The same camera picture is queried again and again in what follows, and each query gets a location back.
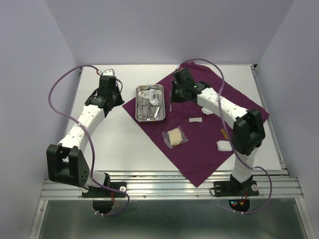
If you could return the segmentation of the clear suture packet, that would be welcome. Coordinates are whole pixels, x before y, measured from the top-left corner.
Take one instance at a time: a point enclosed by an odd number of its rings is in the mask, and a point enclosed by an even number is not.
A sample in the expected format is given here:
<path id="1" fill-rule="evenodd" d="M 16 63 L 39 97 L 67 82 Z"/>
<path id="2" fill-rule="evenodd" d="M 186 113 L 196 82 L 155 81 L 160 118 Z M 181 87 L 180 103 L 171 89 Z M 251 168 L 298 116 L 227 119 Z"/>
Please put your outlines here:
<path id="1" fill-rule="evenodd" d="M 159 104 L 159 90 L 150 89 L 149 90 L 149 103 L 152 106 L 157 106 Z"/>

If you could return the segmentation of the small white gauze roll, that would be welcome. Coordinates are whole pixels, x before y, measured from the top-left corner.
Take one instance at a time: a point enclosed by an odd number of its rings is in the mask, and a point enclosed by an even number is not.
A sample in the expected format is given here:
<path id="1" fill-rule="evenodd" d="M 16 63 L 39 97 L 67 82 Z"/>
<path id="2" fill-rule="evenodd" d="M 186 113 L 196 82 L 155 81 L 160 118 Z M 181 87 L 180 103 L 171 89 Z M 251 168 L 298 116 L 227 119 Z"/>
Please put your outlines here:
<path id="1" fill-rule="evenodd" d="M 189 118 L 189 122 L 202 122 L 202 118 Z"/>

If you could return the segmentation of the stainless steel instrument tray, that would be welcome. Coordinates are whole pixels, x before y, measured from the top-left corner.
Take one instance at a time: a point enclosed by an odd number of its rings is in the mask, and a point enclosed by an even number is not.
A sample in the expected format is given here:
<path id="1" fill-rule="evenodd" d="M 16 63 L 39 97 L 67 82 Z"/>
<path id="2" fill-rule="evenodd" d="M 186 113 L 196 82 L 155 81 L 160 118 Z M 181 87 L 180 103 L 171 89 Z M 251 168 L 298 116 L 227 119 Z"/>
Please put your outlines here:
<path id="1" fill-rule="evenodd" d="M 146 103 L 149 99 L 144 99 L 141 97 L 141 91 L 149 91 L 150 89 L 159 90 L 159 104 L 157 106 L 152 106 L 152 113 L 153 117 L 151 120 L 139 120 L 139 103 Z M 158 119 L 154 119 L 154 113 L 157 107 L 160 106 L 160 113 Z M 155 84 L 155 85 L 140 85 L 136 88 L 136 111 L 135 117 L 138 122 L 148 122 L 148 121 L 161 121 L 165 118 L 165 100 L 164 100 L 164 88 L 162 85 Z"/>

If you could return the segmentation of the white blue label packet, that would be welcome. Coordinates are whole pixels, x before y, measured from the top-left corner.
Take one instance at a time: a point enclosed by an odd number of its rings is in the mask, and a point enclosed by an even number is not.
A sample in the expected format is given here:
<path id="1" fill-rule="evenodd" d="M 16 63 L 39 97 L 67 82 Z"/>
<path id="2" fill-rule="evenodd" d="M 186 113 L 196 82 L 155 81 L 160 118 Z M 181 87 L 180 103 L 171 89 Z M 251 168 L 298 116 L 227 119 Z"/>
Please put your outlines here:
<path id="1" fill-rule="evenodd" d="M 144 99 L 150 98 L 150 92 L 149 91 L 141 91 L 141 97 Z"/>

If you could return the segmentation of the straight steel scissors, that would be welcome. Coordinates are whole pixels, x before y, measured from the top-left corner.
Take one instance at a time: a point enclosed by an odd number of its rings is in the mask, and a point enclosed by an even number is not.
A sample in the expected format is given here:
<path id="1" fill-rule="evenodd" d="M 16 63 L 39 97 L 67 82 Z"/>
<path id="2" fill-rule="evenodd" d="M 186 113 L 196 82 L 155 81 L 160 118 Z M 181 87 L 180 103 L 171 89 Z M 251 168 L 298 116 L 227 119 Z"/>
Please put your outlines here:
<path id="1" fill-rule="evenodd" d="M 148 117 L 148 112 L 147 112 L 147 104 L 146 103 L 139 103 L 139 115 L 138 119 L 139 120 L 146 120 Z"/>

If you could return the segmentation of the bagged beige gloves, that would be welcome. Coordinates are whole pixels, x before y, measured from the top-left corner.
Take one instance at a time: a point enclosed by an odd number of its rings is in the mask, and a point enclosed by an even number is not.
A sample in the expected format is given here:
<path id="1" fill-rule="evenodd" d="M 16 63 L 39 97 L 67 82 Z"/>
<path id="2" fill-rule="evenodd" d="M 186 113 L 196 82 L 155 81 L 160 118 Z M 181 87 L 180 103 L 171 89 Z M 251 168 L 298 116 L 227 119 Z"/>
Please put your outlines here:
<path id="1" fill-rule="evenodd" d="M 180 126 L 167 132 L 163 131 L 162 136 L 165 144 L 170 149 L 189 141 Z"/>

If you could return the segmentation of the orange adhesive strip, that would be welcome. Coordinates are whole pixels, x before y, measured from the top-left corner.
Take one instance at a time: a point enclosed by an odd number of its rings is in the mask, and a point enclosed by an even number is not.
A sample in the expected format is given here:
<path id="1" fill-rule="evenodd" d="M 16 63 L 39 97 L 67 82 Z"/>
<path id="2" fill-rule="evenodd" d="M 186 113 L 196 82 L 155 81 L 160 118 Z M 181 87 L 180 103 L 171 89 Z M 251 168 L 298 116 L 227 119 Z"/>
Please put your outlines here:
<path id="1" fill-rule="evenodd" d="M 225 140 L 228 140 L 228 136 L 227 136 L 227 134 L 226 134 L 225 129 L 222 128 L 220 131 L 221 131 L 221 133 L 223 134 Z"/>

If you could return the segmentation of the long steel forceps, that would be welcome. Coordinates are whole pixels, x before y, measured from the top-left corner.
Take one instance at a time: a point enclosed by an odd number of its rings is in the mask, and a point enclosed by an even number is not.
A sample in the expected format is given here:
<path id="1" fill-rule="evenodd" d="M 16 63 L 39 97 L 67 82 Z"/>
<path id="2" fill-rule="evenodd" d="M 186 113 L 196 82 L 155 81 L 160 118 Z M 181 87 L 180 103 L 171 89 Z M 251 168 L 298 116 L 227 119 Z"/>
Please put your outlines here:
<path id="1" fill-rule="evenodd" d="M 149 101 L 146 101 L 145 103 L 145 114 L 144 114 L 144 119 L 145 120 L 151 120 L 153 117 L 152 113 L 152 105 L 150 104 Z"/>

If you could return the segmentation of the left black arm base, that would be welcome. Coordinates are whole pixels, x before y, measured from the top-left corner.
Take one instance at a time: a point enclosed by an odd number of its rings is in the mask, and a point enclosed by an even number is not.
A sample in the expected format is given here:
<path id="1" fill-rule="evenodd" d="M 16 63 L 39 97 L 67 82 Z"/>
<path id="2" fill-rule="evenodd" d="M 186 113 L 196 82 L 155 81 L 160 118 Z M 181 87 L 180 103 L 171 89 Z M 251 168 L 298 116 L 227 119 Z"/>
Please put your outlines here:
<path id="1" fill-rule="evenodd" d="M 126 182 L 111 182 L 111 188 L 115 190 L 120 190 L 120 187 L 127 187 Z M 114 198 L 125 198 L 123 193 L 111 192 L 107 189 L 101 187 L 88 187 L 88 192 L 82 192 L 83 198 L 111 198 L 111 193 L 113 193 Z"/>

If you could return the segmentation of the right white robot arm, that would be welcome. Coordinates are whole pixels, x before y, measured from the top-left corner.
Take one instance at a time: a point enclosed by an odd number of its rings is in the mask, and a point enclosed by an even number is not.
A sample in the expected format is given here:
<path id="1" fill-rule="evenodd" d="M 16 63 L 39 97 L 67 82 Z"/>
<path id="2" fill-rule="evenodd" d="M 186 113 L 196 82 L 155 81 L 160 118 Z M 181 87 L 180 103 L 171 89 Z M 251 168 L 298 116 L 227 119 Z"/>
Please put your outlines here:
<path id="1" fill-rule="evenodd" d="M 219 116 L 224 128 L 230 127 L 228 136 L 235 154 L 234 169 L 228 181 L 217 181 L 213 189 L 216 197 L 241 196 L 256 186 L 252 170 L 255 155 L 265 138 L 262 116 L 259 110 L 235 105 L 205 82 L 195 82 L 186 68 L 173 73 L 170 100 L 174 103 L 194 102 Z"/>

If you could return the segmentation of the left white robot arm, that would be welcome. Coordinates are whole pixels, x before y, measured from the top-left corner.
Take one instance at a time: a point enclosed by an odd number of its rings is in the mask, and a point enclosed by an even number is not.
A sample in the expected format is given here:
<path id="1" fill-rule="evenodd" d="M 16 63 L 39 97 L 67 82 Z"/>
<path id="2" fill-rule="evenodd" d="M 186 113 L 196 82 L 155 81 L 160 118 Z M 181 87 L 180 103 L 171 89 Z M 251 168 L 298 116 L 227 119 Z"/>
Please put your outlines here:
<path id="1" fill-rule="evenodd" d="M 85 101 L 79 119 L 58 144 L 46 150 L 48 176 L 53 182 L 77 187 L 93 187 L 99 196 L 112 191 L 110 175 L 94 170 L 85 157 L 86 146 L 92 146 L 92 134 L 108 113 L 124 103 L 115 76 L 102 75 L 99 87 Z"/>

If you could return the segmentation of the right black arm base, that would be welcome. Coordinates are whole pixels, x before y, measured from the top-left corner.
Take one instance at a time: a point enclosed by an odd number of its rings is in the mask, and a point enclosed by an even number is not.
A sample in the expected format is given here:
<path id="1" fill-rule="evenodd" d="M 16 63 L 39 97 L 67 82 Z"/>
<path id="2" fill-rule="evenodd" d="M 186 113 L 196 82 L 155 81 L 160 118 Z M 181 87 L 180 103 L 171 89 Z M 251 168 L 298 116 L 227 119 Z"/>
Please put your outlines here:
<path id="1" fill-rule="evenodd" d="M 257 182 L 253 180 L 253 176 L 240 183 L 230 175 L 228 181 L 213 182 L 213 187 L 209 189 L 209 192 L 215 197 L 259 196 Z"/>

